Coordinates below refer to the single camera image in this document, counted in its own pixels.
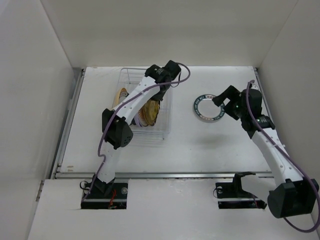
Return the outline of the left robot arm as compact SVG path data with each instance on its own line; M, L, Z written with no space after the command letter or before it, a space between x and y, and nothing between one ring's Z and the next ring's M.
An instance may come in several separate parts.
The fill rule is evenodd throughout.
M133 118L148 100L162 101L165 93L180 79L181 64L169 60L160 67L156 64L145 70L144 76L135 89L113 109L106 108L102 121L106 123L97 148L97 155L102 158L93 179L94 192L100 198L111 195L115 179L117 160L114 154L117 149L126 147L133 138L130 128Z

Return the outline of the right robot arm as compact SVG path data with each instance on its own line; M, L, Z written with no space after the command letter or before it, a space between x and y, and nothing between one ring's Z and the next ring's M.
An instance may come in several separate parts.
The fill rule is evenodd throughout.
M310 214L319 185L315 179L308 180L303 176L288 159L274 123L262 113L262 93L251 87L239 91L231 85L212 101L222 107L225 114L241 121L242 128L262 153L274 178L274 184L269 184L253 172L236 173L232 193L237 197L247 193L254 195L277 219Z

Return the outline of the yellow patterned plate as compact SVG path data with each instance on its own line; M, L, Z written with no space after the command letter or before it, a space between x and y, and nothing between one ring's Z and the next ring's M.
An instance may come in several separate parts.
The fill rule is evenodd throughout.
M148 117L149 126L154 126L160 111L160 102L150 99L147 101L144 108Z
M148 120L148 117L147 117L147 111L145 110L144 106L141 108L141 115L142 115L143 120L146 122L146 125L148 126L149 125L149 120Z

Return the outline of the green rim white plate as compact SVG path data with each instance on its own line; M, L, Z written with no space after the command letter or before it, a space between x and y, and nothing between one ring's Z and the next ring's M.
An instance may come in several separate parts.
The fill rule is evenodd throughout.
M214 123L219 121L225 115L224 104L216 106L213 94L202 94L198 96L192 105L195 115L204 122Z

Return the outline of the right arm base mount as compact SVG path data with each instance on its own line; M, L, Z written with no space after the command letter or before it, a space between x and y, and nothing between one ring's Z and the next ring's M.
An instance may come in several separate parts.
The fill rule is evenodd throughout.
M220 210L233 209L262 209L267 204L252 193L238 191L232 182L217 182L212 195L217 198L217 205Z

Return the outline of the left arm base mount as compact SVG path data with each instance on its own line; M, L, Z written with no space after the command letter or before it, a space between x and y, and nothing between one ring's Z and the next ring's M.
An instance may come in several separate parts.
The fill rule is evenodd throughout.
M82 181L80 188L83 190L80 207L85 210L125 210L127 208L128 182L116 182L111 191L104 195L96 186L90 193L91 183Z

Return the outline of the orange sunburst white plate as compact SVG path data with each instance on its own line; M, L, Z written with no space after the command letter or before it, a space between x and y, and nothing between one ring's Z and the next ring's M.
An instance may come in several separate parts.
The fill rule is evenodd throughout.
M148 123L146 122L146 119L143 115L138 114L138 121L141 127L147 127Z

